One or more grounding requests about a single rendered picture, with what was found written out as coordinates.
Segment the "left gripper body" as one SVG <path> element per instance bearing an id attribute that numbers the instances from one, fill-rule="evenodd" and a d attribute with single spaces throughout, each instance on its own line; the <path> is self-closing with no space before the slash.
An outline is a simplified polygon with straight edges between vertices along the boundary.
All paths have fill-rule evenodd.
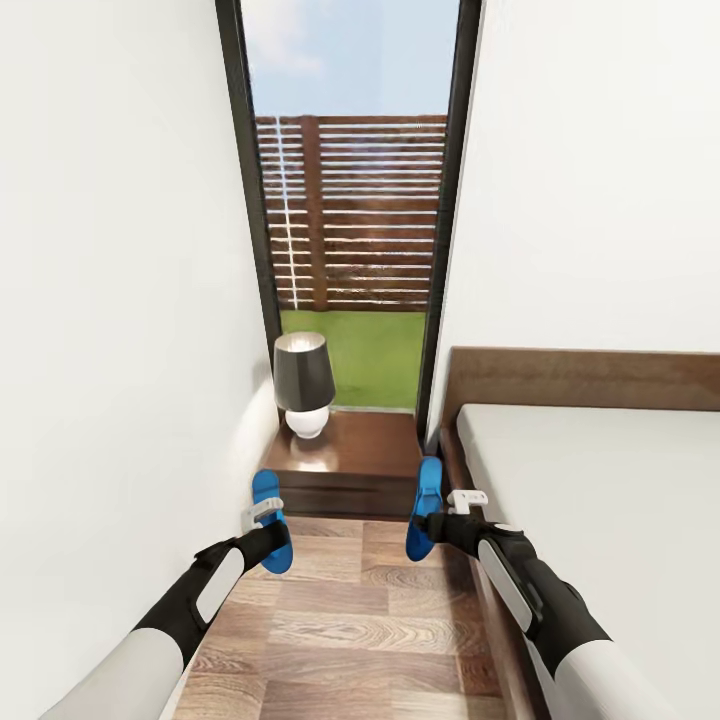
<path id="1" fill-rule="evenodd" d="M 257 560 L 255 567 L 264 561 L 273 551 L 289 544 L 290 537 L 286 525 L 282 519 L 273 521 L 263 528 L 254 528 L 245 537 L 250 538 L 256 544 Z"/>

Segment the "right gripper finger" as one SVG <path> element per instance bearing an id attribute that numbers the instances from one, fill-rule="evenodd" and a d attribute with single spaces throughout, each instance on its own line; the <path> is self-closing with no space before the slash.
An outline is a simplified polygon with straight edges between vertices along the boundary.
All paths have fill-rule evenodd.
<path id="1" fill-rule="evenodd" d="M 423 515 L 411 515 L 412 520 L 415 522 L 415 525 L 423 532 L 428 533 L 428 518 L 423 517 Z"/>

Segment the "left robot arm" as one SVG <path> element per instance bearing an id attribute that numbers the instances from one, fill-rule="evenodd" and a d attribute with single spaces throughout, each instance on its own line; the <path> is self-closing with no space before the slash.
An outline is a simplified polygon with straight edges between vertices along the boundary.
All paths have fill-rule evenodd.
<path id="1" fill-rule="evenodd" d="M 190 569 L 71 692 L 37 720 L 159 720 L 220 608 L 243 573 L 289 544 L 280 497 L 244 510 L 242 536 L 198 553 Z"/>

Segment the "sandal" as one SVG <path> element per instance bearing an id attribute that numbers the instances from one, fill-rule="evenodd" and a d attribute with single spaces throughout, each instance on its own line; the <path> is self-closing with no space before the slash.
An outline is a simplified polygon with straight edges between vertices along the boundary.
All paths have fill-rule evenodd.
<path id="1" fill-rule="evenodd" d="M 435 457 L 434 454 L 421 459 L 418 470 L 417 496 L 413 509 L 415 515 L 426 517 L 427 513 L 442 512 L 441 477 L 441 459 Z M 428 533 L 423 533 L 411 517 L 406 538 L 407 557 L 414 562 L 421 561 L 433 550 L 434 546 L 435 543 L 428 540 Z"/>
<path id="2" fill-rule="evenodd" d="M 273 469 L 263 469 L 262 472 L 258 472 L 252 480 L 253 498 L 254 505 L 270 499 L 271 497 L 279 497 L 279 482 L 278 475 Z M 268 517 L 263 517 L 259 521 L 263 527 L 270 525 L 273 521 L 282 519 L 285 522 L 285 515 L 283 515 L 282 509 L 276 513 L 271 513 Z M 273 551 L 261 564 L 264 568 L 268 569 L 272 573 L 281 574 L 287 572 L 289 567 L 293 563 L 293 546 L 292 541 L 289 541 L 288 545 Z"/>

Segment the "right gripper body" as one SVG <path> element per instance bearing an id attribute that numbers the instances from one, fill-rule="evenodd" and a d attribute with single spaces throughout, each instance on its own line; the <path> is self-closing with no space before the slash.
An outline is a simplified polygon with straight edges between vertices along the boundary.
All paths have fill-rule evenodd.
<path id="1" fill-rule="evenodd" d="M 462 548 L 462 531 L 469 522 L 476 522 L 478 515 L 457 515 L 448 513 L 427 513 L 428 518 L 428 540 L 433 543 L 450 543 Z"/>

